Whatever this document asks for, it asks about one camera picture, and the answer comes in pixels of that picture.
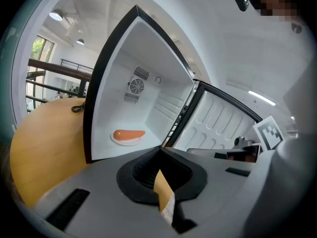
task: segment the black metal railing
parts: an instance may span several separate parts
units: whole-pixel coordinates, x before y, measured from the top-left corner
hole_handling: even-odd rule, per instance
[[[34,60],[34,59],[29,59],[28,65],[35,67],[35,68],[43,69],[44,71],[29,72],[27,74],[26,83],[33,84],[34,87],[41,86],[41,87],[44,87],[47,89],[54,90],[54,91],[59,92],[59,93],[64,93],[64,94],[75,96],[78,98],[85,98],[85,95],[84,95],[85,86],[86,86],[86,83],[90,81],[90,77],[91,77],[90,73],[83,72],[80,70],[74,70],[74,69],[69,68],[69,67],[65,67],[65,66],[61,66],[61,65],[57,65],[57,64],[52,64],[52,63],[48,63],[48,62],[43,62],[43,61],[39,61],[39,60]],[[42,83],[39,83],[39,82],[32,80],[32,79],[35,79],[37,76],[45,75],[46,70],[54,72],[54,73],[62,74],[65,76],[70,76],[73,78],[80,79],[78,92],[67,91],[67,90],[64,90],[64,89],[61,89],[61,88],[58,88],[55,86],[45,85],[45,84],[42,84]],[[33,100],[34,102],[40,102],[40,103],[48,102],[48,100],[46,100],[46,99],[40,99],[40,98],[37,98],[35,96],[26,95],[25,97],[27,99]]]
[[[70,68],[70,69],[74,69],[74,70],[82,71],[82,72],[85,72],[85,73],[89,73],[89,74],[93,73],[93,69],[92,68],[89,68],[87,66],[84,66],[84,65],[72,62],[72,61],[64,60],[64,59],[61,59],[60,65],[64,66],[64,67],[67,67],[67,68]]]

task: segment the ceiling light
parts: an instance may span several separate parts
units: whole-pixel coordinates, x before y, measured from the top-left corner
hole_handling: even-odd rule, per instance
[[[62,11],[61,10],[53,10],[53,11],[51,11],[50,12],[50,17],[52,18],[52,19],[55,19],[55,20],[57,20],[57,21],[62,21],[63,20],[63,13],[62,13]]]
[[[85,42],[83,39],[78,39],[76,42],[80,45],[85,45]]]
[[[275,105],[276,105],[276,103],[274,103],[273,101],[270,101],[270,100],[268,100],[267,98],[261,96],[260,94],[255,93],[255,92],[253,92],[253,91],[251,91],[251,90],[249,91],[249,93],[252,94],[252,95],[254,95],[254,96],[257,96],[258,98],[260,98],[260,99],[266,101],[267,103],[270,103],[272,106],[275,106]]]

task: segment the fridge vent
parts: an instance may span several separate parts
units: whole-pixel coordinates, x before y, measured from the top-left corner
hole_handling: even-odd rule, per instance
[[[134,75],[144,79],[144,80],[148,80],[148,77],[149,77],[149,73],[146,71],[146,70],[143,70],[141,67],[136,67],[134,73]]]
[[[144,83],[141,79],[134,79],[130,84],[131,92],[139,94],[144,90]]]
[[[136,96],[134,94],[125,93],[124,95],[124,101],[134,103],[136,104],[139,100],[139,96]]]

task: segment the window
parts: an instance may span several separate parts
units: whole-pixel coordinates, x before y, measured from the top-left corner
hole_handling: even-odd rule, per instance
[[[50,59],[50,55],[53,49],[54,43],[48,41],[45,38],[42,38],[41,36],[37,36],[32,47],[32,51],[30,54],[31,59],[40,60],[44,62],[48,62]],[[44,83],[45,78],[45,71],[40,68],[35,67],[28,67],[28,73],[34,72],[31,75],[28,76],[29,80],[36,81],[38,83]],[[36,97],[39,99],[43,99],[43,87],[42,86],[36,86],[31,83],[26,83],[26,95]],[[33,110],[36,106],[40,105],[41,103],[35,100],[31,100],[26,98],[26,105],[28,110]]]

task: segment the round wooden table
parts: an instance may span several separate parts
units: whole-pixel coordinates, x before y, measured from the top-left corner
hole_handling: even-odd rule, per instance
[[[71,108],[85,99],[67,98],[45,103],[19,124],[10,150],[15,186],[25,204],[39,198],[87,167],[83,145],[83,111]]]

